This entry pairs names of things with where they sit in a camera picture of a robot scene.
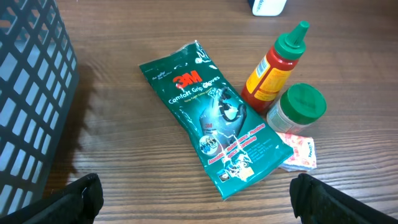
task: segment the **red printed packet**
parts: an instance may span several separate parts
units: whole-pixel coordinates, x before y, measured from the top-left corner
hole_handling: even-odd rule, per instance
[[[315,144],[313,138],[293,134],[277,133],[287,145],[293,148],[294,154],[279,167],[286,171],[312,170],[317,168]]]

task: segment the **wood grain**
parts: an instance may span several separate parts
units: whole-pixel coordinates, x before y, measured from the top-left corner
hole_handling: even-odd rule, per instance
[[[310,174],[398,218],[397,1],[294,0],[278,17],[252,16],[246,0],[57,2],[80,84],[46,195],[96,172],[96,223],[300,223],[289,197],[298,172],[277,170],[222,202],[137,65],[197,39],[241,91],[278,35],[307,20],[308,50],[285,89],[309,83],[328,101],[302,133],[317,147]]]

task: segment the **green plastic package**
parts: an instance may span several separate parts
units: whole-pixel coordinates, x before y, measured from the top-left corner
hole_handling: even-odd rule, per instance
[[[187,131],[223,199],[262,180],[293,154],[197,41],[140,69]]]

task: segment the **clear plastic jar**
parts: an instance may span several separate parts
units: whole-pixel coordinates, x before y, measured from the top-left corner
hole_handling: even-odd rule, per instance
[[[277,132],[297,134],[326,112],[326,100],[305,83],[292,85],[267,113],[268,125]]]

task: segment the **green nozzle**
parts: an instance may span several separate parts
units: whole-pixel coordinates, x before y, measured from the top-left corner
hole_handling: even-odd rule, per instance
[[[300,24],[289,34],[281,34],[275,42],[276,52],[288,60],[296,60],[305,52],[304,37],[310,24],[301,21]]]

